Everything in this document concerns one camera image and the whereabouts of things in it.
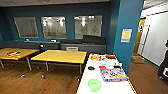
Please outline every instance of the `wooden table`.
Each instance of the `wooden table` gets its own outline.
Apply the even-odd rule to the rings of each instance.
[[[84,63],[86,53],[82,51],[47,50],[31,58],[31,60],[45,61],[47,71],[49,70],[47,61],[80,64],[80,74],[82,74],[81,64]]]
[[[37,52],[37,51],[38,50],[33,50],[33,49],[15,49],[15,48],[1,49],[0,50],[0,63],[1,63],[1,66],[4,67],[4,64],[3,64],[1,59],[19,60],[21,58],[26,57],[29,69],[32,70],[28,56],[30,54],[33,54],[33,53]],[[9,57],[9,56],[7,56],[7,53],[10,53],[10,52],[20,52],[20,56],[19,57]]]

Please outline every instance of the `green bowl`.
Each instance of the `green bowl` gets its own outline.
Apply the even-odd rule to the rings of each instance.
[[[97,92],[102,87],[102,84],[97,79],[90,79],[88,81],[88,86],[92,92]]]

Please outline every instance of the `fluorescent light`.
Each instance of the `fluorescent light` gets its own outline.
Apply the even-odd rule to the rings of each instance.
[[[60,26],[63,26],[63,25],[64,25],[64,23],[63,23],[62,19],[60,19]]]
[[[82,18],[82,26],[85,26],[86,22],[85,22],[85,18]]]
[[[47,25],[47,23],[46,23],[46,21],[45,21],[45,20],[43,20],[43,25],[44,25],[44,26],[46,26],[46,25]]]

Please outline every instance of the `floor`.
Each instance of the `floor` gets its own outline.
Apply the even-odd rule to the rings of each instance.
[[[6,62],[5,68],[0,67],[0,94],[75,94],[77,91],[79,66],[55,65],[43,79],[45,64],[37,64],[39,69],[33,64],[32,71],[28,71],[26,63],[13,64]],[[157,71],[148,61],[130,63],[128,76],[138,94],[168,94],[168,82],[160,80]]]
[[[145,61],[144,64],[130,62],[128,76],[138,94],[168,94],[168,82],[160,80],[158,68]]]

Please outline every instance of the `orange item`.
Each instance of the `orange item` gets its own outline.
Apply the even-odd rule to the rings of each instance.
[[[99,66],[99,68],[100,68],[100,69],[106,69],[106,67],[105,67],[105,66]]]
[[[116,56],[115,56],[115,55],[106,55],[106,57],[116,58]]]

